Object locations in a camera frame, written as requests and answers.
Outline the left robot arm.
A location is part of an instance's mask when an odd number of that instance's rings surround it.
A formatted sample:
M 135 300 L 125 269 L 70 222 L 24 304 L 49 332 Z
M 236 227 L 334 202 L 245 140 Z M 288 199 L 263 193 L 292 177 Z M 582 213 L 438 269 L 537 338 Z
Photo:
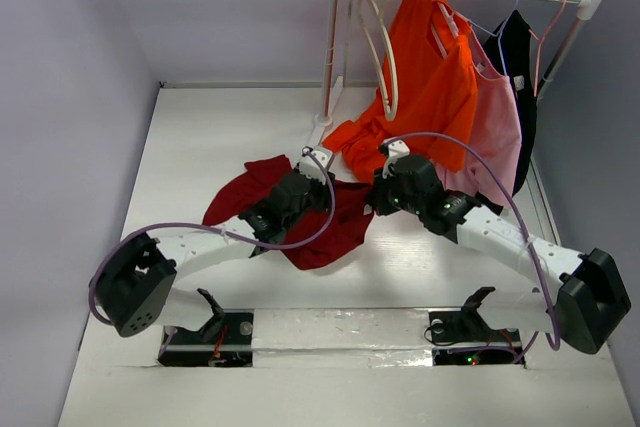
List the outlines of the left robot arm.
M 331 173 L 296 168 L 267 197 L 221 225 L 143 227 L 117 244 L 97 268 L 89 282 L 90 312 L 123 338 L 162 325 L 210 342 L 223 329 L 223 308 L 207 290 L 181 290 L 178 282 L 226 262 L 305 246 L 316 237 L 289 244 L 286 235 L 312 211 L 333 214 L 335 204 Z

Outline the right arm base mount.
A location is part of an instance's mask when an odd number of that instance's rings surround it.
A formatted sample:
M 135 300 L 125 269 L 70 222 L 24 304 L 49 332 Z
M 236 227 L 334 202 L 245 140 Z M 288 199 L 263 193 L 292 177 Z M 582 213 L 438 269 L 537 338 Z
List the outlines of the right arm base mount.
M 423 332 L 434 366 L 523 365 L 517 330 L 492 329 L 481 318 L 482 302 L 495 291 L 482 287 L 457 309 L 431 310 Z

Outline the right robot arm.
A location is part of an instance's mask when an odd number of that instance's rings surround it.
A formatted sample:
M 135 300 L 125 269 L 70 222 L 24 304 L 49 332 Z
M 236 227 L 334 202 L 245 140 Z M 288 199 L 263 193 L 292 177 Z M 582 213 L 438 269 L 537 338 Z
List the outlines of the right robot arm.
M 379 216 L 411 213 L 430 233 L 536 283 L 537 292 L 524 294 L 479 288 L 460 315 L 470 338 L 482 339 L 494 329 L 528 328 L 558 333 L 575 350 L 596 354 L 631 309 L 609 253 L 598 248 L 582 253 L 523 233 L 475 197 L 445 189 L 421 155 L 403 155 L 377 169 L 370 202 Z

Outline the dark red t shirt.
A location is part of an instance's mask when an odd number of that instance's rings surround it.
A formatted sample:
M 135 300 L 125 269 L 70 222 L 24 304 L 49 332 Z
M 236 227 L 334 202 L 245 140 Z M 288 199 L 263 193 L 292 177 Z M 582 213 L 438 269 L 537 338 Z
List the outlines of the dark red t shirt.
M 279 155 L 245 164 L 245 172 L 215 195 L 202 223 L 213 226 L 239 215 L 265 198 L 281 178 L 292 172 L 290 160 Z M 314 241 L 283 254 L 299 270 L 325 267 L 364 243 L 374 213 L 367 203 L 372 186 L 360 182 L 335 184 L 336 209 L 326 231 Z

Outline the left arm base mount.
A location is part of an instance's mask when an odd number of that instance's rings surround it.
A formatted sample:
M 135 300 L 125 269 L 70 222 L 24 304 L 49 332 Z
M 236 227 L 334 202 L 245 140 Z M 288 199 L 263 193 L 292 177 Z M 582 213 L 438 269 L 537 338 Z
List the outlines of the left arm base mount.
M 199 330 L 167 327 L 157 360 L 164 367 L 251 367 L 253 310 L 224 310 L 205 289 L 210 319 Z

